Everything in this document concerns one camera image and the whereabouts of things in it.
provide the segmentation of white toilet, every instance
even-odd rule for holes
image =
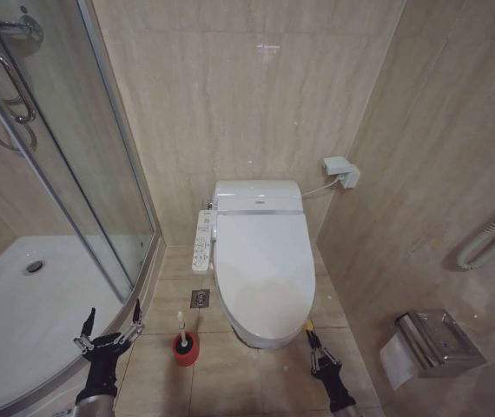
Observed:
[[[288,344],[309,316],[315,293],[298,184],[218,181],[213,210],[215,279],[230,324],[253,348]]]

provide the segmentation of bidet control panel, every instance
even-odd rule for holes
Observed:
[[[202,210],[197,217],[197,231],[195,232],[194,257],[192,269],[194,272],[205,272],[211,261],[211,238],[215,224],[216,211]]]

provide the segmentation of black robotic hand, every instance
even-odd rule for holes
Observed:
[[[321,346],[319,337],[313,330],[307,330],[306,333],[311,346],[311,375],[325,386],[331,401],[331,413],[355,406],[355,399],[350,396],[340,379],[342,363],[334,359],[326,347]]]
[[[83,323],[82,334],[74,339],[74,343],[82,350],[83,358],[91,363],[85,388],[77,395],[76,404],[96,395],[116,397],[116,363],[143,329],[139,301],[135,303],[133,322],[123,334],[106,334],[91,341],[89,336],[94,320],[95,309],[92,308],[88,319]]]
[[[315,373],[312,372],[312,375],[325,386],[328,398],[331,401],[331,413],[354,406],[355,400],[350,396],[340,379],[342,365],[339,362],[331,362],[326,356],[318,359],[318,362],[320,363],[320,368]]]

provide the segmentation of white shower base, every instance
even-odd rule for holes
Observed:
[[[43,260],[43,268],[25,268]],[[78,355],[73,343],[92,307],[100,334],[122,304],[75,236],[17,239],[0,255],[0,405]]]

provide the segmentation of tiled floor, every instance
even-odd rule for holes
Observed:
[[[190,247],[167,248],[146,328],[117,376],[119,417],[283,416],[325,417],[324,387],[309,373],[309,346],[301,333],[288,346],[246,347],[222,313],[212,275],[191,272]],[[366,417],[384,416],[325,265],[313,247],[317,287],[311,319],[322,343],[343,362],[340,376]],[[189,308],[192,289],[211,290],[210,307]],[[197,331],[201,352],[192,367],[177,367],[170,342],[176,313]]]

